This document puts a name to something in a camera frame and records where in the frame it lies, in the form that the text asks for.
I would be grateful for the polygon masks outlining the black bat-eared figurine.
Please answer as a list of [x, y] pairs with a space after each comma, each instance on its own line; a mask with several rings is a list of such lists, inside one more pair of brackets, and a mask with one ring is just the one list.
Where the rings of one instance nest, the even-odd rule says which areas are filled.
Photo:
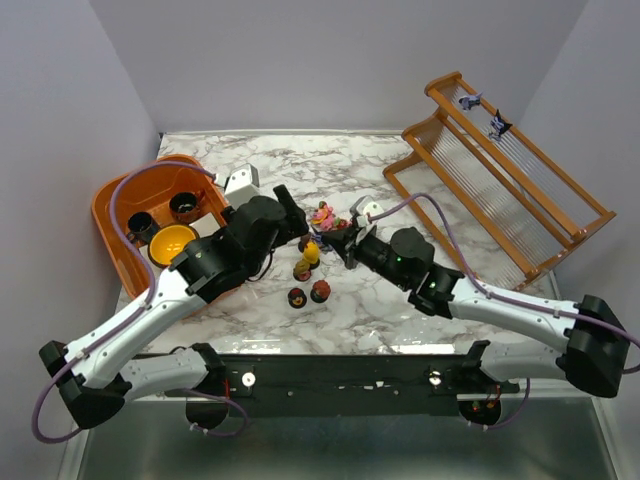
[[324, 245], [321, 233], [313, 228], [310, 229], [310, 240], [313, 241], [318, 247], [322, 247]]

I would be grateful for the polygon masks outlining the black purple bow figurine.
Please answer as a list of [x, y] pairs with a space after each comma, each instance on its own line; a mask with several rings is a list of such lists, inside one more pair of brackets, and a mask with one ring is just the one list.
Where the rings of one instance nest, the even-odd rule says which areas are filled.
[[491, 140], [500, 141], [502, 139], [502, 136], [506, 134], [512, 128], [512, 126], [513, 124], [508, 122], [502, 116], [500, 110], [497, 109], [490, 121], [490, 127], [487, 136]]

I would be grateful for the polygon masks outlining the purple small figurine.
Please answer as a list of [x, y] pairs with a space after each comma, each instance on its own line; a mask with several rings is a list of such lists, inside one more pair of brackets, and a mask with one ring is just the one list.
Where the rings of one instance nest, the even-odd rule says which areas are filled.
[[471, 111], [475, 107], [482, 105], [482, 93], [461, 96], [458, 99], [458, 103], [463, 111]]

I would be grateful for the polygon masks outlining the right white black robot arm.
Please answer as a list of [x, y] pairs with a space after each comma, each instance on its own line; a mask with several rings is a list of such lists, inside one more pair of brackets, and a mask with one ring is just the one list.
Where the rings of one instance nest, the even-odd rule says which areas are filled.
[[348, 269], [362, 264], [402, 291], [429, 316], [471, 320], [523, 335], [535, 351], [531, 368], [507, 354], [504, 377], [558, 377], [602, 398], [619, 392], [630, 347], [626, 330], [601, 298], [553, 301], [481, 283], [438, 264], [434, 246], [414, 227], [390, 241], [349, 227], [321, 236]]

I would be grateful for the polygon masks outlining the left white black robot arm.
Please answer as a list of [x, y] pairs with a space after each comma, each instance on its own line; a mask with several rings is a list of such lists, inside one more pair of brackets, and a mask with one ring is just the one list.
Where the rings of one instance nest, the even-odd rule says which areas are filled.
[[94, 428], [126, 402], [163, 390], [191, 389], [214, 370], [209, 347], [135, 357], [175, 322], [257, 276], [276, 248], [309, 230], [288, 189], [257, 195], [231, 210], [225, 226], [189, 242], [143, 294], [84, 336], [40, 350], [76, 425]]

